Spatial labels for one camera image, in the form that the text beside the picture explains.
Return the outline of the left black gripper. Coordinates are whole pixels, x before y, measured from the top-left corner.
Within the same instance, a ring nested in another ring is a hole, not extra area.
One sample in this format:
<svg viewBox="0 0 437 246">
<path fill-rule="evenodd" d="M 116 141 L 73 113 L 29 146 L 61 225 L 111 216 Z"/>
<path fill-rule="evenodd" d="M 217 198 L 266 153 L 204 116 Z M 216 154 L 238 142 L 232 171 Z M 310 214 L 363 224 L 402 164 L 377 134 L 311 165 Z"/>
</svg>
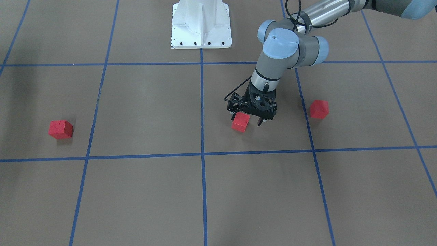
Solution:
<svg viewBox="0 0 437 246">
<path fill-rule="evenodd" d="M 273 120 L 277 112 L 277 104 L 275 101 L 276 90 L 264 93 L 250 82 L 243 98 L 244 101 L 247 102 L 247 105 L 243 106 L 243 112 L 258 116 L 258 127 L 260 127 L 265 120 Z M 235 117 L 236 112 L 232 112 L 232 119 Z"/>
</svg>

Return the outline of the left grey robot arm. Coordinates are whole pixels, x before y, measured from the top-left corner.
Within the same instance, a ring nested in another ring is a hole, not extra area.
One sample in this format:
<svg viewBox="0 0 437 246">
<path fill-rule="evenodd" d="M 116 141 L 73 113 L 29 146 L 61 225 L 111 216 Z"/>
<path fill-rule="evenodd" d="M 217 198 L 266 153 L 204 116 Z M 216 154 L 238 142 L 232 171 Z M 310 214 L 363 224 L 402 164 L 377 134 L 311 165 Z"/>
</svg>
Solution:
<svg viewBox="0 0 437 246">
<path fill-rule="evenodd" d="M 281 20 L 263 22 L 257 37 L 263 44 L 244 95 L 235 90 L 225 96 L 227 110 L 236 120 L 244 113 L 258 116 L 258 125 L 272 120 L 277 112 L 276 87 L 287 69 L 322 63 L 329 55 L 329 43 L 311 36 L 313 29 L 328 27 L 351 12 L 371 9 L 416 20 L 436 8 L 435 0 L 320 0 Z"/>
</svg>

